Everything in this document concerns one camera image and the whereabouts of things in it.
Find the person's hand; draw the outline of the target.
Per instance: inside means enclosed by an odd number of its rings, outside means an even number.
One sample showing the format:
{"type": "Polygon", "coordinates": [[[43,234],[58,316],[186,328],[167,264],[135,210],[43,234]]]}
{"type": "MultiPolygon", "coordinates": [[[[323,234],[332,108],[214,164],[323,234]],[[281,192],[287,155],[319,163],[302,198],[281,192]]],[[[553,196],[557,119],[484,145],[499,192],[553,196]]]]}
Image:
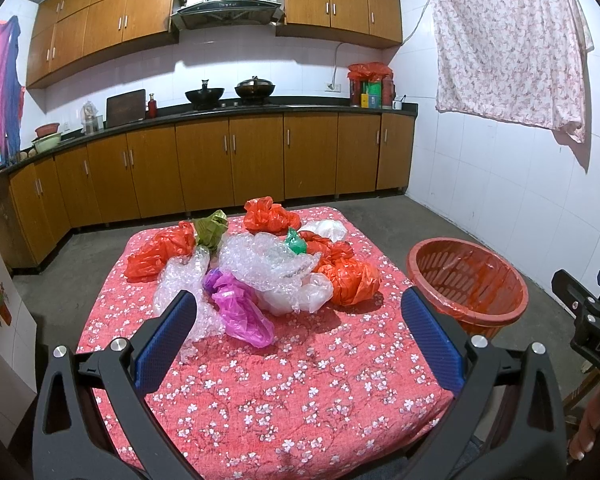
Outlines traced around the person's hand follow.
{"type": "Polygon", "coordinates": [[[588,401],[578,431],[569,442],[569,457],[573,460],[583,460],[585,454],[592,450],[598,430],[600,430],[600,388],[588,401]]]}

